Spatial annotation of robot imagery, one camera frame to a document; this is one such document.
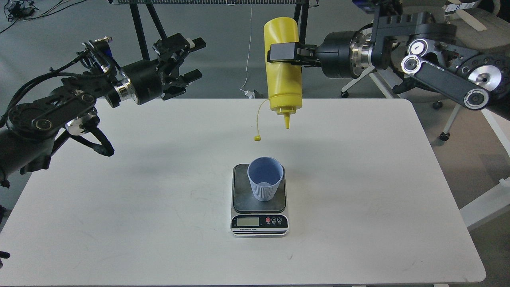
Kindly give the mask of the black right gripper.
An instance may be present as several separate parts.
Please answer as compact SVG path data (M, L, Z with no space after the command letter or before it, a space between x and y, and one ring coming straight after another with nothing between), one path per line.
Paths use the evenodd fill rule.
M337 31L329 33L318 47L298 42L274 43L267 52L267 62L301 67L318 67L320 62L328 78L357 79L361 68L353 60L353 51L364 42L365 37L359 31Z

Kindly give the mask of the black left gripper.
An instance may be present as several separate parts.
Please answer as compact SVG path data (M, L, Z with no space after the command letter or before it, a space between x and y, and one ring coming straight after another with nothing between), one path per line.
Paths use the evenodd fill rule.
M129 99L143 105L161 96L163 100L169 100L183 95L189 84L202 78L203 74L195 69L179 76L178 70L191 52L205 47L202 38L190 39L182 34L158 40L153 45L157 60L140 60L117 69L120 80L112 84L108 103L116 108L120 102Z

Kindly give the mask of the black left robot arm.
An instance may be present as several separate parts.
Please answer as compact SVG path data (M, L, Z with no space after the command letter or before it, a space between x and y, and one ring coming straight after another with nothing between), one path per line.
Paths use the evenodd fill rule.
M121 67L103 37L83 43L77 57L61 68L38 76L16 91L1 116L1 185L8 176L48 169L51 158L69 138L98 154L112 156L114 149L98 128L96 102L105 99L115 108L123 100L143 105L160 98L183 95L199 70L180 75L184 59L206 47L202 38L181 34L158 40L154 60L142 59Z

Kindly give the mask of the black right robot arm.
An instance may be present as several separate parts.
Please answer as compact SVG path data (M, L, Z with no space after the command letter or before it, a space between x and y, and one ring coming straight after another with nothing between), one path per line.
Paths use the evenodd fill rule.
M400 0L355 0L373 14L371 37L361 30L338 31L321 45L304 44L307 0L301 29L295 18L275 18L264 26L265 64L271 110L286 118L301 108L301 67L320 67L328 78L357 79L368 68L392 66L394 43L406 45L395 93L412 88L438 92L470 110L488 109L509 119L509 58L455 44L456 26L437 22L429 12L404 14Z

